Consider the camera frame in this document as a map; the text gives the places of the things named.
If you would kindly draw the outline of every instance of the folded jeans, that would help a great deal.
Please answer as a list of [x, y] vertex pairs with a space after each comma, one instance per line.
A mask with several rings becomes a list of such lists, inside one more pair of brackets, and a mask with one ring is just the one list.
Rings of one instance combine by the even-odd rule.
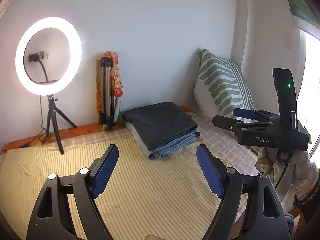
[[133, 138], [136, 140], [137, 144], [139, 145], [141, 151], [144, 155], [150, 159], [153, 157], [156, 158], [163, 158], [168, 154], [179, 150], [180, 148], [189, 145], [190, 143], [194, 142], [199, 136], [200, 132], [195, 129], [189, 134], [183, 135], [177, 139], [172, 140], [171, 142], [167, 143], [164, 146], [156, 148], [154, 151], [149, 151], [143, 140], [141, 139], [139, 133], [135, 129], [132, 123], [124, 122], [126, 127], [131, 131]]

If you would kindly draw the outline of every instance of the tripod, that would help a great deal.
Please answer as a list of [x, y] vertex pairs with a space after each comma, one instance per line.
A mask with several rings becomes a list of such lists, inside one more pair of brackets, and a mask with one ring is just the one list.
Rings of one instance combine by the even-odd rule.
[[56, 112], [60, 114], [63, 119], [65, 119], [69, 124], [71, 124], [74, 128], [77, 128], [77, 126], [71, 122], [71, 120], [59, 109], [56, 107], [55, 101], [58, 101], [58, 99], [54, 99], [53, 95], [48, 95], [48, 101], [49, 101], [49, 111], [48, 111], [48, 117], [47, 117], [47, 131], [46, 131], [46, 136], [49, 136], [49, 128], [50, 128], [50, 120], [52, 120], [52, 125], [53, 125], [53, 130], [54, 130], [54, 135], [56, 136], [56, 140], [58, 143], [58, 147], [60, 150], [61, 154], [64, 154], [61, 139], [60, 139], [60, 134], [59, 134], [59, 129], [58, 129], [58, 123], [57, 123], [57, 117], [56, 117]]

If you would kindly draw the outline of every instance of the wall outlet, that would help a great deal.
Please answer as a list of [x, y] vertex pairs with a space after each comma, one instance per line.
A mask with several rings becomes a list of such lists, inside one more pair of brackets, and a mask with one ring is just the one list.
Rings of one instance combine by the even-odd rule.
[[34, 54], [29, 54], [29, 62], [34, 62], [36, 61], [35, 59], [38, 57], [39, 59], [44, 59], [45, 53], [44, 51], [34, 53]]

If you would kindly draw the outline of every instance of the screw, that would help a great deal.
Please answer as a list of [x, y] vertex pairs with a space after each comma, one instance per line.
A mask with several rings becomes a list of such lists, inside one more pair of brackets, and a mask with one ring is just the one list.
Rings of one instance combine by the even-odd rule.
[[236, 170], [232, 167], [228, 167], [227, 168], [227, 173], [230, 173], [230, 174], [234, 174], [236, 172]]
[[82, 168], [81, 170], [80, 170], [80, 173], [81, 174], [87, 174], [89, 172], [89, 169], [88, 168]]
[[266, 179], [266, 178], [268, 177], [268, 176], [267, 176], [265, 173], [263, 173], [263, 172], [260, 173], [259, 176], [260, 176], [260, 178], [262, 178], [262, 179]]
[[48, 179], [54, 179], [57, 176], [55, 173], [50, 173]]

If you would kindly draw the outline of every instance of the white glove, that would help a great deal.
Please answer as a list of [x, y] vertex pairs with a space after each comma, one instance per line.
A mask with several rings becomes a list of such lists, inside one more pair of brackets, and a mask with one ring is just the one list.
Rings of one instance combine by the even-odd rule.
[[[259, 159], [256, 163], [257, 170], [266, 173], [273, 186], [276, 185], [284, 170], [284, 165], [276, 161], [277, 152], [277, 148], [260, 147]], [[310, 161], [308, 152], [293, 150], [292, 159], [276, 189], [280, 201], [283, 201], [291, 185], [294, 187], [298, 200], [302, 200], [314, 188], [318, 178], [319, 169], [314, 162]]]

